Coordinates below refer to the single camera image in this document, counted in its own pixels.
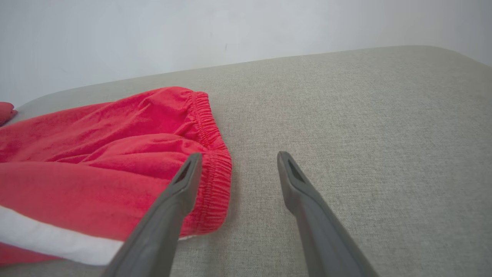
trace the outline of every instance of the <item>red object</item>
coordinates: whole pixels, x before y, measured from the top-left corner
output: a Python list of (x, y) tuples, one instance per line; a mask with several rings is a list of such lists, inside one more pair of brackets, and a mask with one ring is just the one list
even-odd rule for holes
[[(0, 138), (0, 229), (7, 222), (12, 229), (0, 232), (0, 264), (53, 259), (50, 255), (108, 263), (105, 254), (100, 262), (95, 258), (105, 249), (89, 249), (82, 258), (65, 254), (76, 244), (71, 231), (82, 245), (92, 238), (119, 245), (194, 152), (203, 153), (203, 171), (195, 209), (180, 236), (215, 231), (225, 220), (231, 158), (206, 93), (152, 90), (1, 127)], [(12, 227), (17, 222), (23, 223)], [(47, 228), (32, 232), (40, 238), (16, 237), (37, 223)]]
[(14, 105), (7, 102), (0, 102), (0, 126), (12, 119), (17, 114)]

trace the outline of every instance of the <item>white stripe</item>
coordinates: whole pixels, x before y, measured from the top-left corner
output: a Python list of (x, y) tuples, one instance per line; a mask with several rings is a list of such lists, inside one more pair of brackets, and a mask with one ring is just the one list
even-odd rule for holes
[(123, 242), (36, 221), (0, 206), (0, 242), (89, 265), (107, 265)]

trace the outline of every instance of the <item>gray fabric surface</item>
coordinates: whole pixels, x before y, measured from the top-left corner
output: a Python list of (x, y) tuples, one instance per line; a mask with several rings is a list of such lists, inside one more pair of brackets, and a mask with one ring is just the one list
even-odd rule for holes
[[(492, 68), (427, 46), (263, 60), (88, 86), (14, 121), (163, 86), (210, 95), (233, 160), (223, 227), (178, 244), (173, 276), (306, 276), (276, 168), (289, 151), (382, 277), (492, 272)], [(54, 261), (3, 276), (98, 276)]]

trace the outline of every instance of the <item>wall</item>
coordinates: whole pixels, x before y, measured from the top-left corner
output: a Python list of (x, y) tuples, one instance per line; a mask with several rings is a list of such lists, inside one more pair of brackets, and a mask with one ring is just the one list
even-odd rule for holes
[(492, 65), (490, 0), (1, 0), (0, 101), (170, 71), (424, 44)]

